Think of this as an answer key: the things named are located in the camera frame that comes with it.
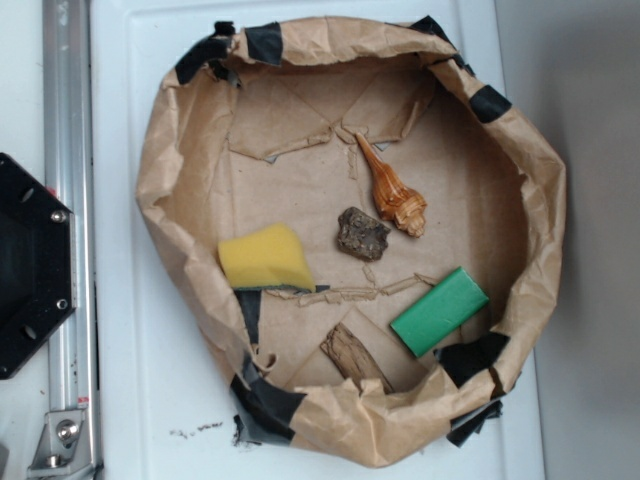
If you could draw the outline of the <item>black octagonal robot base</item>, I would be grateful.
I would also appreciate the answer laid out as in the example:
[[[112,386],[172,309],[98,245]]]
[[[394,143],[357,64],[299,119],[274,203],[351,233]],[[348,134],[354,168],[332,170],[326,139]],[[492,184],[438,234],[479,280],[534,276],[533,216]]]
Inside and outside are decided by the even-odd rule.
[[[75,310],[73,212],[1,155],[1,378],[12,378]]]

